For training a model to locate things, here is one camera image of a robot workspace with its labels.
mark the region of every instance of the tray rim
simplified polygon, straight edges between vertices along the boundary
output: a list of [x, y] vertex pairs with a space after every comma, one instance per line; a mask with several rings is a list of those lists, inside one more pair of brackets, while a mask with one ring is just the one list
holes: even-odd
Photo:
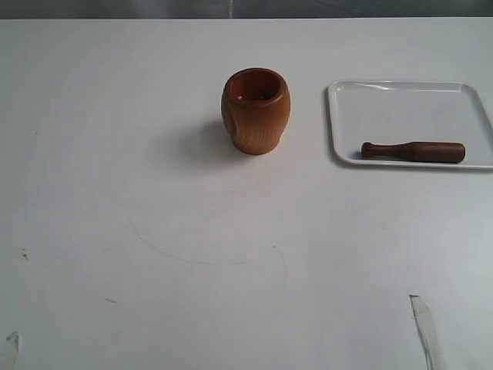
[[[483, 106], [483, 102], [474, 87], [469, 85], [466, 82], [459, 81], [432, 81], [432, 80], [406, 80], [406, 79], [337, 79], [329, 84], [327, 87], [327, 101], [329, 103], [329, 119], [330, 119], [330, 132], [332, 139], [332, 146], [334, 148], [334, 153], [337, 158], [345, 163], [351, 164], [353, 166], [374, 166], [374, 167], [413, 167], [413, 168], [424, 168], [424, 169], [448, 169], [448, 170], [483, 170], [483, 171], [492, 171], [493, 164], [453, 164], [453, 163], [426, 163], [426, 162], [407, 162], [407, 161], [399, 161], [399, 160], [356, 160], [346, 156], [342, 152], [342, 148], [340, 147], [342, 136], [340, 134], [339, 125], [334, 125], [334, 122], [337, 121], [337, 104], [335, 98], [336, 88], [342, 83], [359, 83], [359, 84], [378, 84], [378, 83], [416, 83], [416, 84], [447, 84], [447, 85], [457, 85], [458, 92], [464, 87], [472, 94], [475, 95], [475, 98], [478, 100], [481, 108], [486, 114], [485, 108]], [[491, 121], [486, 115], [488, 122], [490, 123], [491, 130], [493, 130], [493, 126], [491, 125]]]

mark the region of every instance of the dark background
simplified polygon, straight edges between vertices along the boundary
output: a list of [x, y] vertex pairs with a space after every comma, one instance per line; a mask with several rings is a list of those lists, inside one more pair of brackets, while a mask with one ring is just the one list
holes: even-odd
[[493, 0], [1, 0], [0, 19], [493, 16]]

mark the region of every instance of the white table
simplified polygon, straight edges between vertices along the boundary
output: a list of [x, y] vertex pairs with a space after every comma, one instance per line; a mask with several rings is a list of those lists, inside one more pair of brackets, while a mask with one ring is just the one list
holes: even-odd
[[[493, 19], [0, 22], [0, 334], [26, 369], [493, 367], [493, 174], [350, 169], [335, 79], [462, 81], [493, 117]], [[223, 84], [287, 80], [244, 156]], [[28, 261], [22, 256], [25, 248]]]

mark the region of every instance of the wooden pestle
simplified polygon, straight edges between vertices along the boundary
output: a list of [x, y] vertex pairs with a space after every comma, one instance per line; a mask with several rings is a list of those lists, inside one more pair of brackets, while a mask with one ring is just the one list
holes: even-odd
[[361, 156], [392, 156], [410, 162], [460, 163], [465, 157], [465, 146], [461, 143], [434, 143], [414, 141], [398, 145], [375, 145], [364, 143]]

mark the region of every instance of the white tray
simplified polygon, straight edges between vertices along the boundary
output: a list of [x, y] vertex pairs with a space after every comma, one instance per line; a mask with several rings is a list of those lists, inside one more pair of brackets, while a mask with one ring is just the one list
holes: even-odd
[[[328, 88], [336, 155], [365, 166], [493, 170], [493, 129], [478, 94], [459, 82], [337, 81]], [[463, 143], [462, 163], [364, 160], [361, 145]]]

